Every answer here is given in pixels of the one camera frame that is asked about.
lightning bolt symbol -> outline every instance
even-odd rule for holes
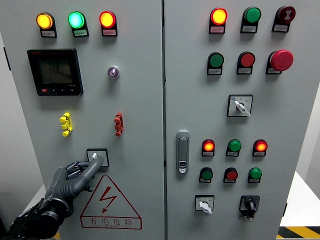
[[[116,199],[116,197],[117,197],[117,196],[110,196],[110,197],[106,197],[106,198],[105,198],[105,196],[106,196],[107,193],[110,191],[110,189],[111,189],[111,187],[108,186],[108,187],[106,188],[106,190],[104,191],[104,193],[102,194],[102,196],[100,197],[100,200],[99,200],[99,202],[100,202],[100,201],[112,199],[112,200],[109,202],[108,206],[106,206],[106,208],[102,209],[102,213],[103,213],[103,214],[104,214],[106,211],[108,211],[107,208],[110,206],[110,204],[111,204],[111,203]]]

green indicator light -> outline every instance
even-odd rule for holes
[[[261,18],[261,11],[257,7],[250,7],[249,9],[247,8],[246,13],[245,13],[245,19],[253,24],[256,23],[260,20]]]
[[[237,140],[237,139],[231,140],[231,141],[228,143],[228,148],[229,148],[232,152],[238,152],[238,151],[241,149],[241,143],[240,143],[240,141]]]
[[[210,64],[217,68],[220,67],[224,63],[224,58],[220,54],[214,54],[210,58]]]
[[[260,168],[254,167],[249,171],[249,176],[253,179],[259,179],[262,176]]]
[[[210,180],[210,179],[212,179],[212,177],[213,177],[212,172],[205,171],[204,173],[202,173],[202,178],[204,180]]]
[[[85,24],[85,17],[78,11],[70,13],[68,20],[71,27],[75,29],[82,28]]]

yellow terminal connector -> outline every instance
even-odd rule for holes
[[[62,115],[62,117],[60,117],[59,120],[60,120],[60,123],[62,123],[61,124],[62,130],[64,130],[64,132],[62,133],[62,136],[67,137],[73,130],[70,113],[66,112],[65,114]]]

triangular warning sign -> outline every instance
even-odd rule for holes
[[[83,228],[142,229],[142,219],[108,176],[103,175],[81,216]]]

digital meter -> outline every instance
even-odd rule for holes
[[[31,49],[27,54],[39,96],[84,93],[76,49]]]

